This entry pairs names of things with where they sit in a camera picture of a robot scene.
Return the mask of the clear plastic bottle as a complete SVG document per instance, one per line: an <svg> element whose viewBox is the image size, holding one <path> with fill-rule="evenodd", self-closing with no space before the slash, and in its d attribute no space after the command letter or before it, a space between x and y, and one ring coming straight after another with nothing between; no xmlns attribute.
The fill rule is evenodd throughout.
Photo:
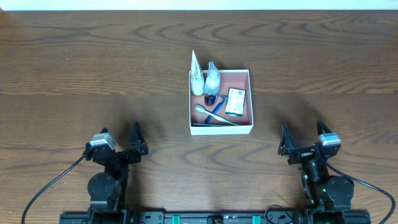
<svg viewBox="0 0 398 224"><path fill-rule="evenodd" d="M218 92L221 85L221 75L214 62L208 62L208 73L205 80L204 96L205 105L213 106L218 98Z"/></svg>

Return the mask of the blue disposable razor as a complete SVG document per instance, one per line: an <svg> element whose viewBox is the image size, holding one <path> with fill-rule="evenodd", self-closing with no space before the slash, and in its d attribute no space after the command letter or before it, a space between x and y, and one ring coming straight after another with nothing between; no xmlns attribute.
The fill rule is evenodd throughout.
<svg viewBox="0 0 398 224"><path fill-rule="evenodd" d="M223 106L224 102L228 99L228 97L224 95L220 95L220 97L222 98L222 101L221 103L218 103L217 106L214 108L214 110L212 111L213 114L217 114L217 112ZM213 118L212 115L208 115L208 117L204 120L204 123L208 124L212 118Z"/></svg>

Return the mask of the green white toothpaste tube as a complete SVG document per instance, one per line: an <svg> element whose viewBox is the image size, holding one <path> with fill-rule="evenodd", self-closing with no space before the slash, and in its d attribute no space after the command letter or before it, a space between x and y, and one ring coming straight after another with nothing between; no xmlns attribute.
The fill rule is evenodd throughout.
<svg viewBox="0 0 398 224"><path fill-rule="evenodd" d="M193 123L190 127L225 127L231 126L230 124L205 124L205 123Z"/></svg>

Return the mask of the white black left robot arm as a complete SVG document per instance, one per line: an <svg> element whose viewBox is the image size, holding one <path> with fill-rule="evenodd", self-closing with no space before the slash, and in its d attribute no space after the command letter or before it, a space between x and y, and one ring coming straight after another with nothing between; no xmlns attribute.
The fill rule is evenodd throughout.
<svg viewBox="0 0 398 224"><path fill-rule="evenodd" d="M116 142L106 128L86 143L83 157L104 167L88 182L88 223L138 223L138 214L125 206L129 166L141 162L149 148L138 122L129 137L130 149L115 151Z"/></svg>

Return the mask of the green white toothbrush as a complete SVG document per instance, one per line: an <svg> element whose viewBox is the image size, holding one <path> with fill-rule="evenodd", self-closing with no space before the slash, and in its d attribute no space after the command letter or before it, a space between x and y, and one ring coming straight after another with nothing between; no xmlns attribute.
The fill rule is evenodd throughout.
<svg viewBox="0 0 398 224"><path fill-rule="evenodd" d="M218 115L216 115L216 114L214 114L214 113L211 113L211 112L207 111L204 107L202 107L202 106L200 106L200 105L196 105L196 106L195 106L195 110L196 110L197 112L201 113L201 114L204 114L204 113L205 113L205 114L208 114L208 115L212 116L214 119L217 119L218 121L227 123L227 124L232 125L232 126L238 126L237 123L234 123L234 122L232 122L232 121L229 121L229 120L225 119L225 118L222 117L222 116L218 116Z"/></svg>

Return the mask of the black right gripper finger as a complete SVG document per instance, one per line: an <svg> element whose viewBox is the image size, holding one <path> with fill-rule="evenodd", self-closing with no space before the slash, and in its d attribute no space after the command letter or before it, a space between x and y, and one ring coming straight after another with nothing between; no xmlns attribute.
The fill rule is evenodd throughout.
<svg viewBox="0 0 398 224"><path fill-rule="evenodd" d="M293 142L292 136L286 124L282 125L281 138L279 143L278 155L286 156L290 154L290 151L295 149L296 146Z"/></svg>
<svg viewBox="0 0 398 224"><path fill-rule="evenodd" d="M322 119L317 120L317 133L318 135L331 133L330 128L323 122Z"/></svg>

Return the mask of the white Pantene tube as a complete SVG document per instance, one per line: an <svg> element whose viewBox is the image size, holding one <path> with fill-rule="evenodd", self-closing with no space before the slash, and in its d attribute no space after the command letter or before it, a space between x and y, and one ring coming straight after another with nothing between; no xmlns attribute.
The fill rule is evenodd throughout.
<svg viewBox="0 0 398 224"><path fill-rule="evenodd" d="M195 51L192 50L192 61L191 61L191 66L190 66L190 89L191 89L191 92L196 96L202 95L204 92L204 84L205 84L205 78L203 76L201 66L197 60Z"/></svg>

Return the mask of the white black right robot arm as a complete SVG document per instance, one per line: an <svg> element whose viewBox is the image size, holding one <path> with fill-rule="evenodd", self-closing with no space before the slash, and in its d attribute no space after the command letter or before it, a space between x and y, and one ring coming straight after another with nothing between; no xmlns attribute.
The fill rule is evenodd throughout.
<svg viewBox="0 0 398 224"><path fill-rule="evenodd" d="M294 212L293 223L339 223L351 208L354 183L343 176L330 175L327 160L337 154L341 139L322 120L317 121L318 138L312 146L297 147L287 125L282 126L278 154L290 165L300 164L303 191L311 204Z"/></svg>

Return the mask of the green Dettol soap box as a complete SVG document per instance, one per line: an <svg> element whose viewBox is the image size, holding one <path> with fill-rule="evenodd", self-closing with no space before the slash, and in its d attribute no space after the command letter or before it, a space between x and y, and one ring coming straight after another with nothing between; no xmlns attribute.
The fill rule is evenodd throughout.
<svg viewBox="0 0 398 224"><path fill-rule="evenodd" d="M242 116L244 114L245 96L246 92L244 90L230 88L225 113L231 116Z"/></svg>

